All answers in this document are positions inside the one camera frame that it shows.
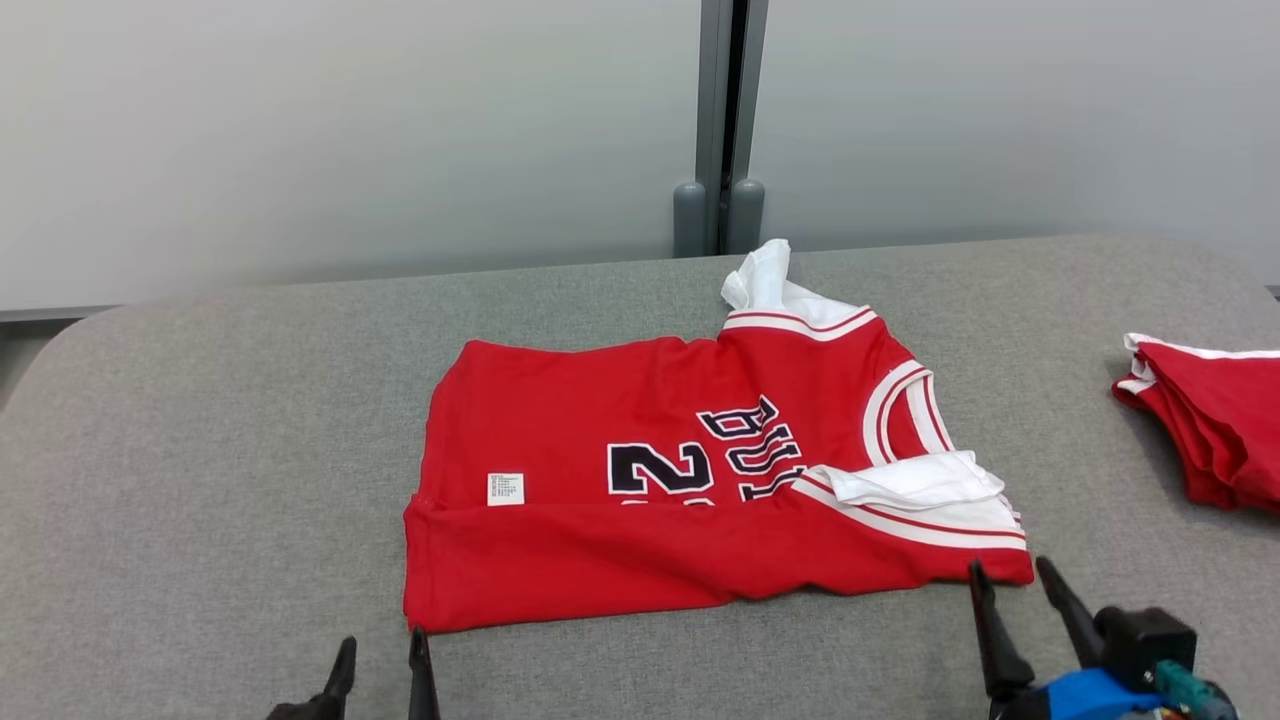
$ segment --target basketball jersey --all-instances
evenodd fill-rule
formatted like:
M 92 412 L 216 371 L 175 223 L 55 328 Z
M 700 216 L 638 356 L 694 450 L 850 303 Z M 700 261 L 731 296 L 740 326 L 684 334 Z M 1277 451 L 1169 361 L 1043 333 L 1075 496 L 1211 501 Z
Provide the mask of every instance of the basketball jersey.
M 1225 352 L 1125 336 L 1133 366 L 1115 396 L 1153 413 L 1178 446 L 1187 497 L 1280 512 L 1280 351 Z
M 787 282 L 788 254 L 771 241 L 730 274 L 716 340 L 467 343 L 431 398 L 404 514 L 411 626 L 909 588 L 964 580 L 975 557 L 1030 582 L 998 492 L 837 498 L 846 471 L 954 447 L 932 373 L 869 307 Z

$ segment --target gray fabric surface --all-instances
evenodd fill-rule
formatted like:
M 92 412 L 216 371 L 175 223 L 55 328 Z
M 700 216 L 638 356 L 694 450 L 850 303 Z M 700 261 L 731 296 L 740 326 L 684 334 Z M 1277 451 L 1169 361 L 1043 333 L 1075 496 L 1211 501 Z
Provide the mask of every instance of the gray fabric surface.
M 403 717 L 401 512 L 463 341 L 712 336 L 735 259 L 247 290 L 90 318 L 0 415 L 0 717 L 261 717 L 360 638 L 348 717 Z M 1280 347 L 1236 266 L 1140 238 L 799 255 L 931 366 L 961 447 L 1094 607 L 1161 603 L 1249 717 L 1280 716 L 1280 519 L 1189 505 L 1121 407 L 1125 331 Z M 1041 678 L 1073 666 L 1039 588 L 1005 588 Z M 445 720 L 984 717 L 965 588 L 797 593 L 433 641 Z

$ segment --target white label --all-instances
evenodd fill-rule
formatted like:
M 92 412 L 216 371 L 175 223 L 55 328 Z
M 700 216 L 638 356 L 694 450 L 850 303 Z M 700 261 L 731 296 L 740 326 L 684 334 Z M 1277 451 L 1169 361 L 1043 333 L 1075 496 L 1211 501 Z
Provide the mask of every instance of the white label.
M 524 473 L 489 473 L 489 506 L 524 505 Z

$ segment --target gray wall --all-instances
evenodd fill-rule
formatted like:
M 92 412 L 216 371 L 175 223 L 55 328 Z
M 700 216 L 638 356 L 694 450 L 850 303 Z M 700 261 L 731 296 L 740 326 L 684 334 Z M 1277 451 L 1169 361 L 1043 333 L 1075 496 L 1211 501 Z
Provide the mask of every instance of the gray wall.
M 671 254 L 698 3 L 5 0 L 0 313 Z
M 1148 231 L 1280 284 L 1277 31 L 1267 1 L 773 0 L 762 236 Z

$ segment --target red fabric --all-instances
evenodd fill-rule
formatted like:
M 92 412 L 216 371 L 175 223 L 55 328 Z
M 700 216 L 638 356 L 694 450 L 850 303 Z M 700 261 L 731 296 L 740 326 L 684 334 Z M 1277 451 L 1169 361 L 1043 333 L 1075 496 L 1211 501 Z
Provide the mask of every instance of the red fabric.
M 852 325 L 823 340 L 730 327 L 714 341 L 585 352 L 467 343 L 431 398 L 421 486 L 404 511 L 410 625 L 454 632 L 707 607 L 810 584 L 911 588 L 965 580 L 975 557 L 997 580 L 1032 582 L 1019 532 L 951 527 L 942 544 L 916 542 L 791 492 L 809 465 L 882 464 L 882 420 L 891 455 L 922 452 L 924 424 L 905 393 L 878 405 L 873 396 L 928 372 L 879 318 Z M 724 415 L 735 410 L 750 419 Z M 668 483 L 705 487 L 668 491 L 644 465 L 614 462 L 641 443 L 676 473 Z M 709 473 L 696 471 L 701 456 Z M 522 474 L 525 502 L 489 506 L 490 473 Z
M 1280 511 L 1280 357 L 1249 355 L 1139 341 L 1144 377 L 1130 373 L 1112 392 L 1164 423 L 1189 500 Z

